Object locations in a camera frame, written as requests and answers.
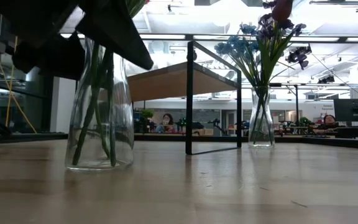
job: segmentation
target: blue flower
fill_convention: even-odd
[[[295,28],[292,30],[292,32],[295,33],[296,36],[299,36],[302,34],[302,29],[306,28],[305,24],[298,24],[295,26]]]
[[[239,40],[239,37],[236,35],[232,35],[228,38],[227,43],[228,44],[236,44]]]
[[[214,48],[217,54],[228,54],[232,52],[231,44],[218,43]]]
[[[242,40],[237,40],[237,42],[234,43],[233,48],[239,53],[244,53],[247,46],[248,42],[245,40],[245,38],[242,38]]]
[[[258,42],[257,42],[257,41],[253,41],[253,42],[249,45],[248,49],[249,49],[251,52],[256,52],[256,51],[258,51],[258,50],[259,50]]]
[[[240,24],[240,30],[243,34],[256,35],[256,26],[249,26],[247,24]]]

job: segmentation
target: person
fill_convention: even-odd
[[[321,124],[317,129],[313,130],[316,134],[335,132],[335,129],[339,127],[333,115],[326,115],[323,121],[323,124]]]
[[[173,123],[173,118],[171,114],[164,114],[162,116],[162,122],[161,125],[159,125],[156,129],[156,133],[171,133],[174,132],[175,126]]]

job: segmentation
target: glass wall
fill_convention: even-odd
[[[1,65],[3,72],[0,70],[0,123],[5,125],[8,117],[8,126],[14,133],[33,133],[29,122],[38,133],[49,131],[53,78],[39,75],[37,68],[27,74],[16,68],[12,70],[12,56],[9,54],[1,55]],[[8,85],[12,82],[9,110],[9,87],[6,82]]]

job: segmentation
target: yellow cable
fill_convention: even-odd
[[[8,82],[7,82],[7,80],[6,80],[5,72],[4,72],[4,69],[3,69],[2,65],[1,65],[1,61],[0,61],[0,69],[1,69],[1,71],[2,71],[2,74],[4,75],[5,83],[6,83],[7,87],[8,87],[8,89],[9,89],[9,92],[11,92],[11,91],[12,91],[12,88],[9,86],[9,84],[8,84]],[[15,103],[16,103],[16,105],[17,105],[17,108],[18,108],[19,111],[23,114],[24,119],[25,119],[25,120],[27,121],[27,123],[30,125],[30,127],[32,128],[32,130],[34,131],[34,133],[37,133],[37,131],[35,130],[35,128],[34,128],[33,125],[31,124],[31,122],[29,121],[29,119],[27,118],[27,116],[24,114],[22,108],[20,107],[19,102],[17,102],[17,100],[16,100],[16,98],[15,98],[14,95],[12,95],[12,99],[15,101]]]
[[[14,53],[16,53],[16,47],[17,47],[17,36],[15,37]],[[9,87],[9,99],[8,99],[8,101],[7,101],[6,121],[5,121],[5,126],[6,126],[7,128],[9,128],[9,126],[8,126],[8,121],[9,121],[9,113],[10,113],[9,109],[10,109],[10,107],[11,107],[11,98],[12,98],[12,91],[11,91],[11,89],[12,89],[12,82],[13,82],[13,71],[14,71],[14,65],[13,65],[13,63],[12,63],[11,83],[9,84],[9,86],[10,86],[10,87]]]

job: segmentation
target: table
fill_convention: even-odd
[[[130,169],[80,174],[65,170],[65,146],[0,145],[0,224],[358,223],[358,149],[244,144],[185,156],[184,142],[135,142]]]

